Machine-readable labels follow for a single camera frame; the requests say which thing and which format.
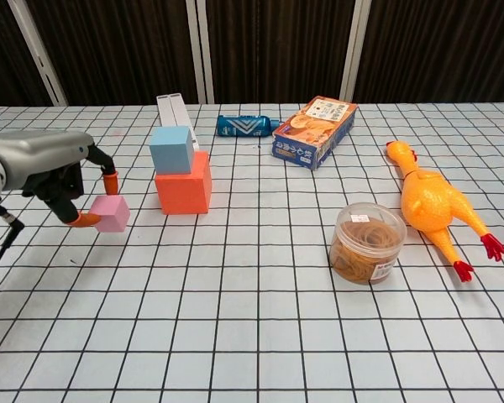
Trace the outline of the blue drink bottle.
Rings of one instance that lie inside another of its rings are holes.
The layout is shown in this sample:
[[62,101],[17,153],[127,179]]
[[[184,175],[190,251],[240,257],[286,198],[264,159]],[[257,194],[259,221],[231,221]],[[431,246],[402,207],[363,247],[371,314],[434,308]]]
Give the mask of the blue drink bottle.
[[266,116],[219,115],[216,129],[221,137],[266,137],[280,125],[278,119]]

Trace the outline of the pink foam cube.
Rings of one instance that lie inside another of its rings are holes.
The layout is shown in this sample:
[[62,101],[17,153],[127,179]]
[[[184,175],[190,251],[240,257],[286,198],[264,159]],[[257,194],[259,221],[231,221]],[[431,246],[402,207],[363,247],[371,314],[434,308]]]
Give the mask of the pink foam cube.
[[95,225],[100,233],[124,232],[130,218],[129,206],[121,195],[97,196],[89,212],[100,217]]

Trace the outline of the orange foam cube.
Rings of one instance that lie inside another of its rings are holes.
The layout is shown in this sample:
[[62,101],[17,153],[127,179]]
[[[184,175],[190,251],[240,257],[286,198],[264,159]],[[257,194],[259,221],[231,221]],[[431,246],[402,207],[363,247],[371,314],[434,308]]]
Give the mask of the orange foam cube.
[[212,195],[208,152],[194,152],[189,174],[156,174],[155,186],[165,215],[208,213]]

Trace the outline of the yellow rubber chicken toy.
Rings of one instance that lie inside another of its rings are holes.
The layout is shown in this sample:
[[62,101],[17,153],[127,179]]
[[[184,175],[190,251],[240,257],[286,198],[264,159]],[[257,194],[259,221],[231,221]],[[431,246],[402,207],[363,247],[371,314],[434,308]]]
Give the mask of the yellow rubber chicken toy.
[[454,218],[466,223],[480,237],[488,258],[502,259],[504,245],[489,231],[461,191],[440,173],[420,168],[409,144],[391,141],[386,144],[386,153],[403,176],[401,210],[404,218],[441,251],[461,281],[470,281],[474,269],[460,258],[451,242],[449,225]]

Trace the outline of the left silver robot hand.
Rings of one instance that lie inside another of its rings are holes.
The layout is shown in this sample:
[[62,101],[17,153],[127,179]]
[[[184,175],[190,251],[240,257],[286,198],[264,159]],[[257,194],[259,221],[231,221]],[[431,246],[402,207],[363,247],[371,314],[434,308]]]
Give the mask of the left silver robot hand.
[[98,165],[105,192],[118,194],[113,158],[82,131],[34,130],[0,133],[0,163],[6,173],[3,191],[35,196],[64,224],[94,227],[100,217],[79,212],[73,201],[83,195],[81,162]]

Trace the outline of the clear jar of rubber bands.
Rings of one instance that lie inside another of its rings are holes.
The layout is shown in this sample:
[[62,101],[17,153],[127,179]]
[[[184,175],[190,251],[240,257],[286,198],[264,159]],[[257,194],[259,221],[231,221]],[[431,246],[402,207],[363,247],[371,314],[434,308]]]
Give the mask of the clear jar of rubber bands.
[[348,281],[380,281],[391,273],[406,236],[406,224],[392,210],[370,202],[353,203],[337,216],[328,261]]

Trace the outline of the white partition post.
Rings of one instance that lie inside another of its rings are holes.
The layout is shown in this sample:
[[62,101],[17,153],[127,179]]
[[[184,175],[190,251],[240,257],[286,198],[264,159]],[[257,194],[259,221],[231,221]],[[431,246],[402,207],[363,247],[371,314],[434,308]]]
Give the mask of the white partition post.
[[197,87],[197,100],[199,103],[214,104],[207,0],[186,0],[186,13]]
[[67,101],[66,94],[63,91],[26,0],[7,1],[50,100],[55,107],[67,107],[69,102]]
[[352,102],[372,0],[355,0],[339,99]]

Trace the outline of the white rectangular box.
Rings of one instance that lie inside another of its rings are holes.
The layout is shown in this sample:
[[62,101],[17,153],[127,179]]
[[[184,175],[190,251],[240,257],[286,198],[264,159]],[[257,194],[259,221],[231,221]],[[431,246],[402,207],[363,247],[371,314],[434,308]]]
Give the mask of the white rectangular box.
[[194,133],[194,128],[181,94],[159,95],[156,97],[156,103],[161,125],[163,127],[188,127],[192,136],[192,146],[195,150],[199,150],[197,136]]

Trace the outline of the light blue foam cube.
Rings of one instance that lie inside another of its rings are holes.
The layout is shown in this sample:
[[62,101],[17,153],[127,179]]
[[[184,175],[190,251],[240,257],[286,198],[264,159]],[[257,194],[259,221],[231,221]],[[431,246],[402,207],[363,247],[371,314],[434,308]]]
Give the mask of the light blue foam cube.
[[187,126],[152,128],[150,154],[157,175],[190,174],[194,157],[190,129]]

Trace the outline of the orange blue snack box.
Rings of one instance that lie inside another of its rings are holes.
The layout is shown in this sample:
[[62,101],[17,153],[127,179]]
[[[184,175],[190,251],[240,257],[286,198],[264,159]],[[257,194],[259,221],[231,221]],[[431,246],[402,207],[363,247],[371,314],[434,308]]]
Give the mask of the orange blue snack box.
[[316,96],[273,132],[272,154],[316,170],[350,131],[358,106]]

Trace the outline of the white black checked tablecloth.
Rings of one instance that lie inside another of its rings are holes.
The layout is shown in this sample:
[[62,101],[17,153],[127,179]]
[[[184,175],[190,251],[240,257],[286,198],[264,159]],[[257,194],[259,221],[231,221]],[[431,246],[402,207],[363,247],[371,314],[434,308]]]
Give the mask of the white black checked tablecloth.
[[381,282],[328,267],[343,207],[399,204],[391,139],[504,243],[504,103],[362,104],[315,171],[273,157],[269,139],[216,134],[221,114],[296,110],[191,105],[211,207],[167,217],[149,152],[156,106],[0,107],[0,133],[90,133],[131,211],[125,231],[100,233],[3,198],[25,228],[0,263],[0,403],[504,403],[504,258],[470,228],[450,229],[469,283],[415,231]]

